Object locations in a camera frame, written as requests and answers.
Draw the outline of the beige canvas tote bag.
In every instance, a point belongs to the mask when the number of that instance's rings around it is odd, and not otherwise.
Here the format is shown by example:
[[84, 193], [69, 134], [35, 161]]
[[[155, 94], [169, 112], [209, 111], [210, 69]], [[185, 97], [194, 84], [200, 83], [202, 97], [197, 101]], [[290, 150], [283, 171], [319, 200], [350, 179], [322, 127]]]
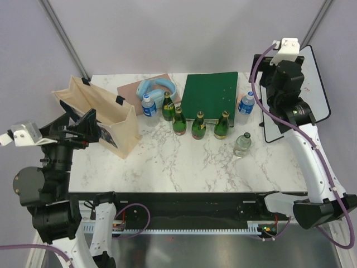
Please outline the beige canvas tote bag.
[[135, 107], [125, 98], [74, 76], [67, 89], [55, 91], [54, 95], [74, 122], [95, 109], [101, 131], [99, 143], [118, 157], [126, 159], [139, 143], [141, 135]]

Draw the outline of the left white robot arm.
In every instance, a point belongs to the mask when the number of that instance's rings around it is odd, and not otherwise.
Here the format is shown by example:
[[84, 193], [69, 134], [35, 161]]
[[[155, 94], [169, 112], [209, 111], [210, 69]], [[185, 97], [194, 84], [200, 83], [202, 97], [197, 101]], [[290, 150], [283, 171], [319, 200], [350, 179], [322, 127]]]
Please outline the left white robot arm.
[[31, 121], [11, 127], [8, 134], [17, 147], [39, 146], [44, 153], [42, 167], [26, 167], [15, 175], [13, 190], [44, 245], [63, 258], [63, 267], [115, 267], [110, 252], [112, 224], [123, 211], [115, 192], [94, 198], [91, 246], [85, 240], [79, 199], [69, 195], [74, 150], [86, 149], [101, 136], [96, 111], [88, 110], [72, 125], [69, 121], [70, 113], [65, 113], [43, 128]]

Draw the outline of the green glass bottle yellow cap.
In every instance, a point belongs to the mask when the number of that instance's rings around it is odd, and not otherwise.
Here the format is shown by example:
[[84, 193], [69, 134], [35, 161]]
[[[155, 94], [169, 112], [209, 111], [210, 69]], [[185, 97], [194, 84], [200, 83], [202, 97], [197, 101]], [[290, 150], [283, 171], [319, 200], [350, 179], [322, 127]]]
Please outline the green glass bottle yellow cap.
[[239, 158], [244, 157], [248, 153], [251, 144], [252, 140], [249, 132], [245, 132], [243, 135], [240, 135], [235, 141], [233, 150], [234, 155]]

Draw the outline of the blue cap water bottle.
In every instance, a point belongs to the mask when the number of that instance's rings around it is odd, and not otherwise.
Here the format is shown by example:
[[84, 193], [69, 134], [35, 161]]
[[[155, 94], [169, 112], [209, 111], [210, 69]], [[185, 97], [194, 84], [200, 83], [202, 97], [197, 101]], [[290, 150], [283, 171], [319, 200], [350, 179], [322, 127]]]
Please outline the blue cap water bottle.
[[154, 100], [149, 94], [143, 95], [142, 111], [146, 118], [146, 124], [149, 127], [155, 127], [159, 123], [159, 116], [157, 114], [157, 107]]
[[252, 91], [244, 95], [238, 105], [238, 124], [245, 125], [255, 105], [254, 94]]

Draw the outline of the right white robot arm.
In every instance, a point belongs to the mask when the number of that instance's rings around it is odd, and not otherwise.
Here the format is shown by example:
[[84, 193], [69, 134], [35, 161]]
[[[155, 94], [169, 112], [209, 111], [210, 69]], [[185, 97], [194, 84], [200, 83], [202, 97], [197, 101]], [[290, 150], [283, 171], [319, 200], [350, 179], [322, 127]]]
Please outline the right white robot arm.
[[267, 91], [268, 106], [261, 101], [257, 105], [291, 146], [305, 179], [307, 196], [267, 193], [255, 206], [256, 215], [263, 220], [275, 212], [293, 216], [304, 229], [346, 218], [356, 209], [356, 195], [348, 194], [335, 176], [322, 148], [315, 116], [300, 96], [305, 78], [303, 58], [278, 64], [271, 61], [272, 57], [256, 54], [249, 81], [254, 85], [257, 74], [262, 74], [259, 84]]

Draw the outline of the blue cap water bottle front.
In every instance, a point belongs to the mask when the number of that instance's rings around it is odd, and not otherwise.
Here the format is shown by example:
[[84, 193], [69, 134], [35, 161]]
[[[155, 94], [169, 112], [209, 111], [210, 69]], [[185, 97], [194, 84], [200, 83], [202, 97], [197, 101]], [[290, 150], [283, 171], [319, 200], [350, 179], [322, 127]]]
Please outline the blue cap water bottle front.
[[149, 127], [155, 127], [159, 123], [159, 116], [157, 114], [157, 107], [154, 100], [149, 94], [143, 95], [142, 111], [146, 118], [146, 124]]

